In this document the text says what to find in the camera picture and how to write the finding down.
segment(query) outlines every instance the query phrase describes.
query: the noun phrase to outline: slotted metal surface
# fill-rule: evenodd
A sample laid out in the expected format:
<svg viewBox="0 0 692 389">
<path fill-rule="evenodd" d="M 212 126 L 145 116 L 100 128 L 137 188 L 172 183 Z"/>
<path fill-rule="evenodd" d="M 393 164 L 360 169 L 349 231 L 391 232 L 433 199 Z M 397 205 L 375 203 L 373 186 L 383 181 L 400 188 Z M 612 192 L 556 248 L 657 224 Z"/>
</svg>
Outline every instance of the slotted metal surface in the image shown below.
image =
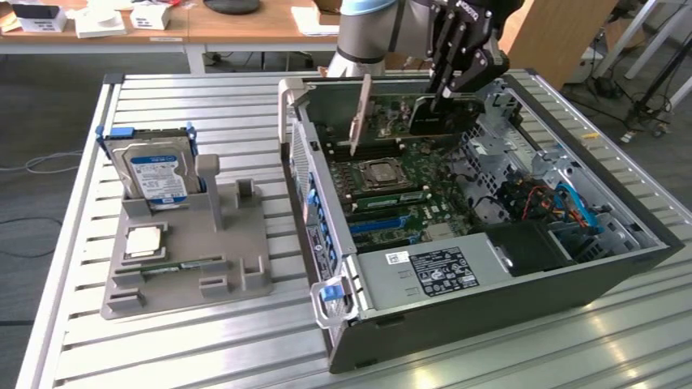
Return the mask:
<svg viewBox="0 0 692 389">
<path fill-rule="evenodd" d="M 512 73 L 689 242 L 689 212 L 540 79 Z M 37 317 L 17 387 L 645 388 L 692 383 L 689 247 L 585 308 L 329 374 L 277 153 L 276 85 L 285 76 L 128 76 L 97 112 L 107 126 L 177 127 L 192 121 L 200 152 L 220 154 L 220 182 L 255 179 L 264 196 L 272 295 L 112 321 L 99 316 L 123 188 L 97 152 L 93 174 L 83 175 L 80 221 L 60 237 L 73 241 L 68 255 L 55 258 L 64 280 L 49 282 L 43 295 L 40 312 L 51 312 L 51 319 Z M 531 117 L 524 126 L 539 143 L 553 142 Z"/>
</svg>

